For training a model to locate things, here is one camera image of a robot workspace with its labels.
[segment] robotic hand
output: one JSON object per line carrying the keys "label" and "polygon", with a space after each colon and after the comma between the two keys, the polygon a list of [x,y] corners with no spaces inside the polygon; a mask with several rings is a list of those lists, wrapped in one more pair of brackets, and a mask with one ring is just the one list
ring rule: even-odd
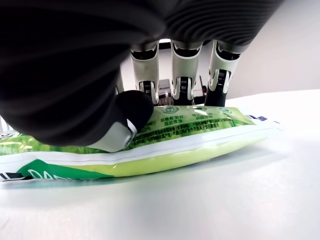
{"label": "robotic hand", "polygon": [[[158,104],[159,39],[171,39],[175,105],[192,104],[202,42],[215,40],[205,104],[223,106],[281,1],[0,0],[0,115],[46,144],[119,151]],[[139,91],[123,89],[128,55]]]}

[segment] black fingertip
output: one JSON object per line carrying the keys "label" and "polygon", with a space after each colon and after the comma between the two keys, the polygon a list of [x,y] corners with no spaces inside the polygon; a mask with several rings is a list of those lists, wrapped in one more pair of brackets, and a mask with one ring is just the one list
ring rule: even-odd
{"label": "black fingertip", "polygon": [[150,119],[154,104],[152,99],[142,91],[130,90],[117,95],[115,104],[139,132]]}

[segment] white tabletop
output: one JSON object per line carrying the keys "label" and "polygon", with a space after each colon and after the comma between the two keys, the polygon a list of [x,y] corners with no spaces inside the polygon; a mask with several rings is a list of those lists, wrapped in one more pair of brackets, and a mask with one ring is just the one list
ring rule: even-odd
{"label": "white tabletop", "polygon": [[316,240],[320,90],[231,99],[287,134],[176,170],[0,184],[1,240]]}

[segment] green plastic bag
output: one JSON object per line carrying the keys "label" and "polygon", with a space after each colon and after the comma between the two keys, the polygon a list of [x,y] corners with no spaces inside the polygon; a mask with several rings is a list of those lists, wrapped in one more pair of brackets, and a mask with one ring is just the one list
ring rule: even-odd
{"label": "green plastic bag", "polygon": [[159,106],[130,145],[119,152],[57,147],[18,132],[4,133],[0,137],[0,182],[154,173],[233,152],[278,131],[277,123],[233,107]]}

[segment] white background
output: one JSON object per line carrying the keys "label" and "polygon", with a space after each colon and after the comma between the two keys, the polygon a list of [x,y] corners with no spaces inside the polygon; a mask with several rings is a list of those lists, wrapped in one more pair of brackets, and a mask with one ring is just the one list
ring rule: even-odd
{"label": "white background", "polygon": [[283,135],[136,177],[0,184],[1,240],[318,240],[320,90],[227,100]]}

